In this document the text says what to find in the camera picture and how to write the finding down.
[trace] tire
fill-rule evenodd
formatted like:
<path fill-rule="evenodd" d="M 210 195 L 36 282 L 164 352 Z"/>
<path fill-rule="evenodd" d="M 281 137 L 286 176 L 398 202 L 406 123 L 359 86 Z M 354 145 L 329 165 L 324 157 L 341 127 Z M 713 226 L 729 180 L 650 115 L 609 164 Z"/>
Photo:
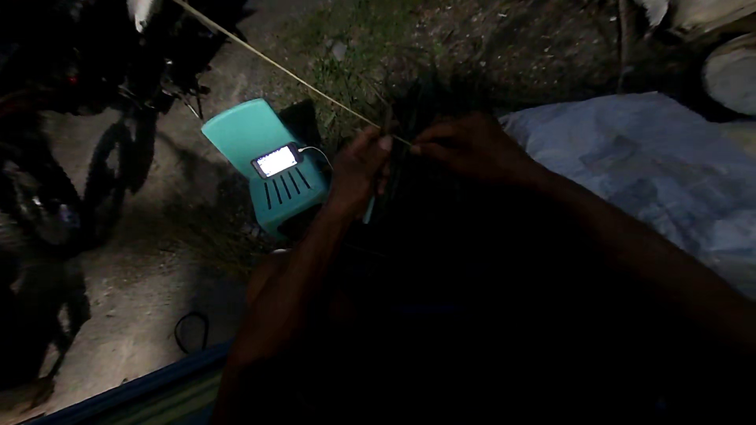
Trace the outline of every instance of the tire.
<path fill-rule="evenodd" d="M 0 144 L 0 209 L 54 255 L 75 256 L 83 248 L 86 221 L 76 188 L 46 148 L 19 146 L 23 142 Z"/>

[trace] charging cable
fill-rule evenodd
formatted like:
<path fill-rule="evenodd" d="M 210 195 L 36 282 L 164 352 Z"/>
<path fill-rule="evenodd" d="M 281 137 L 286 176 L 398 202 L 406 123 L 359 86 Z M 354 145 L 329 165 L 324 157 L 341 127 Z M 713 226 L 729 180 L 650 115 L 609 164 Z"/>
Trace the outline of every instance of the charging cable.
<path fill-rule="evenodd" d="M 328 166 L 331 167 L 331 169 L 333 169 L 333 166 L 330 164 L 330 161 L 328 160 L 328 157 L 326 157 L 326 154 L 322 150 L 316 148 L 315 146 L 305 146 L 302 149 L 297 149 L 296 151 L 299 152 L 299 153 L 302 153 L 303 151 L 308 150 L 308 149 L 315 149 L 318 152 L 320 152 L 321 155 L 323 155 L 323 158 L 326 159 L 326 162 L 328 163 Z"/>

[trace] string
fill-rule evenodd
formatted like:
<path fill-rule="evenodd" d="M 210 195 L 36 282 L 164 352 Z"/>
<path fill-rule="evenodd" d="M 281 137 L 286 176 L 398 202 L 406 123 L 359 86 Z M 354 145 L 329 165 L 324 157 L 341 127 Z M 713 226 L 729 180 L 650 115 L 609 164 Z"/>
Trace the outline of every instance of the string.
<path fill-rule="evenodd" d="M 183 2 L 182 0 L 173 0 L 173 1 L 176 2 L 176 3 L 178 3 L 178 5 L 180 5 L 181 7 L 183 7 L 187 12 L 191 13 L 192 15 L 194 15 L 201 22 L 205 23 L 205 25 L 210 26 L 210 27 L 212 27 L 212 28 L 220 31 L 221 33 L 224 33 L 226 36 L 228 36 L 229 39 L 232 39 L 235 42 L 241 44 L 242 46 L 244 46 L 245 48 L 247 48 L 247 50 L 251 51 L 252 53 L 254 53 L 254 54 L 258 55 L 258 56 L 260 56 L 260 58 L 262 58 L 266 62 L 270 63 L 271 65 L 273 65 L 274 67 L 278 68 L 279 70 L 284 71 L 286 74 L 288 74 L 289 76 L 291 76 L 292 78 L 294 78 L 298 82 L 301 82 L 302 84 L 305 85 L 305 87 L 309 88 L 313 92 L 318 93 L 320 96 L 323 96 L 328 101 L 334 103 L 335 105 L 338 105 L 343 110 L 346 110 L 347 112 L 351 113 L 352 115 L 356 116 L 357 118 L 359 118 L 359 119 L 365 121 L 366 123 L 370 124 L 371 126 L 377 128 L 377 129 L 380 129 L 380 126 L 378 124 L 374 123 L 373 121 L 370 121 L 365 116 L 362 116 L 361 114 L 353 111 L 352 109 L 350 109 L 346 105 L 342 104 L 341 102 L 337 101 L 336 99 L 334 99 L 334 98 L 330 97 L 329 95 L 326 95 L 325 93 L 321 92 L 320 90 L 318 90 L 317 88 L 315 88 L 312 84 L 310 84 L 310 83 L 306 82 L 305 80 L 299 78 L 295 73 L 293 73 L 293 72 L 289 71 L 288 69 L 286 69 L 286 68 L 282 67 L 281 65 L 279 65 L 278 62 L 276 62 L 275 60 L 272 60 L 271 58 L 265 56 L 262 52 L 260 52 L 256 48 L 254 48 L 251 45 L 247 44 L 242 39 L 240 39 L 239 37 L 235 36 L 234 34 L 232 34 L 231 32 L 229 32 L 228 30 L 226 30 L 222 26 L 220 26 L 217 23 L 213 22 L 212 20 L 210 20 L 210 18 L 208 18 L 207 16 L 203 15 L 197 9 L 192 8 L 186 2 Z M 406 141 L 403 138 L 400 138 L 400 137 L 398 137 L 396 135 L 392 135 L 392 137 L 395 138 L 396 140 L 399 140 L 400 142 L 406 144 L 407 146 L 412 146 L 412 144 L 409 141 Z"/>

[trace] hand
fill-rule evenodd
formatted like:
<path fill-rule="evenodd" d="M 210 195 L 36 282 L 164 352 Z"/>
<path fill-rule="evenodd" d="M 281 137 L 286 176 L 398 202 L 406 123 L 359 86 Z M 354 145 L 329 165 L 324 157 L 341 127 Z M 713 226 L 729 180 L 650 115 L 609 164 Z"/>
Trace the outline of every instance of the hand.
<path fill-rule="evenodd" d="M 481 112 L 430 126 L 410 152 L 492 184 L 526 183 L 541 168 L 494 117 Z"/>
<path fill-rule="evenodd" d="M 379 129 L 362 130 L 333 161 L 333 179 L 326 201 L 326 210 L 356 219 L 364 214 L 375 194 L 383 194 L 389 179 L 389 154 L 392 139 L 378 140 Z"/>

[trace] teal plastic chair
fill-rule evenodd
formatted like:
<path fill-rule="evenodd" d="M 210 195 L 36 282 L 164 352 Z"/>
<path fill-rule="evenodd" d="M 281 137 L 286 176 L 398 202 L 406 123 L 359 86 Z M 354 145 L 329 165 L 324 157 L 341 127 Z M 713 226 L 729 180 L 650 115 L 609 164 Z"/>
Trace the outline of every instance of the teal plastic chair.
<path fill-rule="evenodd" d="M 291 142 L 304 147 L 265 100 L 220 113 L 202 127 L 202 133 L 249 180 L 257 222 L 277 239 L 286 238 L 278 231 L 286 220 L 325 201 L 328 184 L 309 153 L 312 149 L 302 152 L 302 162 L 268 178 L 261 178 L 252 166 L 252 160 Z"/>

